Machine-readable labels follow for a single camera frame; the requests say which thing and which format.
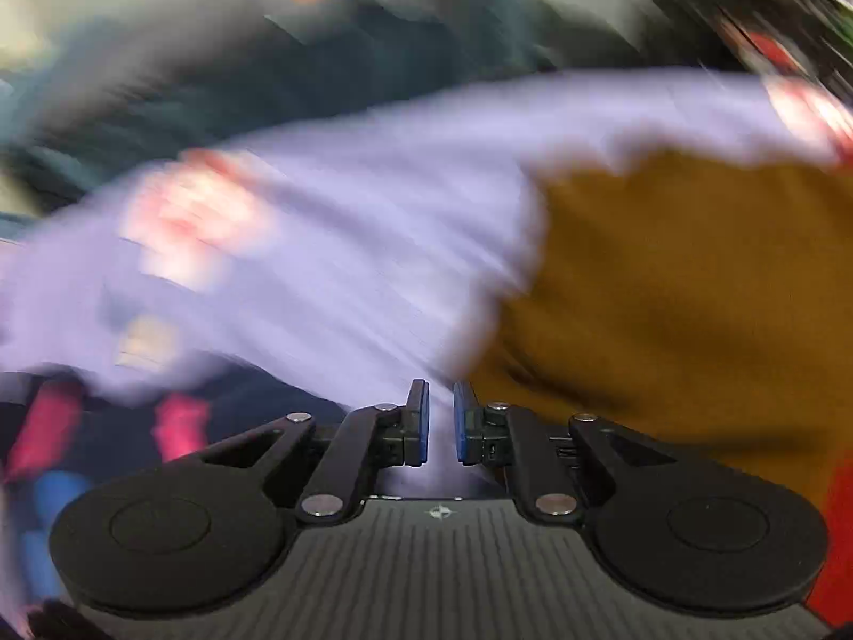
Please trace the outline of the navy cartoon print garment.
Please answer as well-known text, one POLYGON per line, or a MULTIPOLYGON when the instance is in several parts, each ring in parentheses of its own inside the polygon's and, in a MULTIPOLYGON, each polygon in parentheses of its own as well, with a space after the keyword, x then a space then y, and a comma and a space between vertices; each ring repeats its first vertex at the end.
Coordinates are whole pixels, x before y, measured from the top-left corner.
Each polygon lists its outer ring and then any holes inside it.
POLYGON ((108 396, 78 371, 2 375, 2 520, 19 605, 59 594, 49 532, 78 495, 272 422, 307 412, 339 423, 344 409, 251 365, 218 364, 173 386, 108 396))

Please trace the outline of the purple floral bed sheet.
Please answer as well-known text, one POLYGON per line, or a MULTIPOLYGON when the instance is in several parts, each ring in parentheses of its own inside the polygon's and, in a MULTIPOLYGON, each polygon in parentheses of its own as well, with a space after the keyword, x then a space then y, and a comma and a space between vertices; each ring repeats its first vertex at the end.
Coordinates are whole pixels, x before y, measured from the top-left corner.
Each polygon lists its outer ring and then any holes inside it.
POLYGON ((344 409, 471 383, 541 263, 551 167, 655 153, 851 171, 850 117, 786 78, 545 74, 272 127, 136 167, 2 266, 2 375, 126 397, 251 365, 344 409))

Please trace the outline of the red garment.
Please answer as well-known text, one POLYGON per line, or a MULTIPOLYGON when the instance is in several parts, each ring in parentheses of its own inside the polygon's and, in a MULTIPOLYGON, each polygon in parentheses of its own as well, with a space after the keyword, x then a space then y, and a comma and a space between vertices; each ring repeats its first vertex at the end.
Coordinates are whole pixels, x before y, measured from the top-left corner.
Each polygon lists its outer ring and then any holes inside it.
POLYGON ((847 458, 835 471, 828 490, 824 518, 828 526, 828 558, 808 607, 831 626, 851 622, 853 587, 853 468, 847 458))

